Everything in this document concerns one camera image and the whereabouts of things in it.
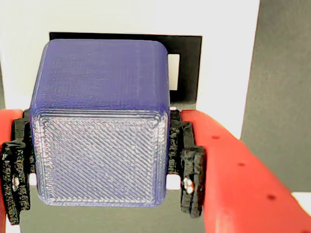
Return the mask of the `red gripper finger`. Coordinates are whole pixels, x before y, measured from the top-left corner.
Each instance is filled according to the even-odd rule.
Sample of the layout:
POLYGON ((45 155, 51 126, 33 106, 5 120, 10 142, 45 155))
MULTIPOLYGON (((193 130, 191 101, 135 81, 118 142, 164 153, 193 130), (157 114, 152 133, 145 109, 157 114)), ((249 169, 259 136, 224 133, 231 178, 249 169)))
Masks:
POLYGON ((247 146, 212 117, 172 110, 167 188, 207 233, 308 233, 311 217, 247 146))
POLYGON ((0 209, 12 226, 30 210, 29 176, 35 173, 29 110, 0 111, 0 209))

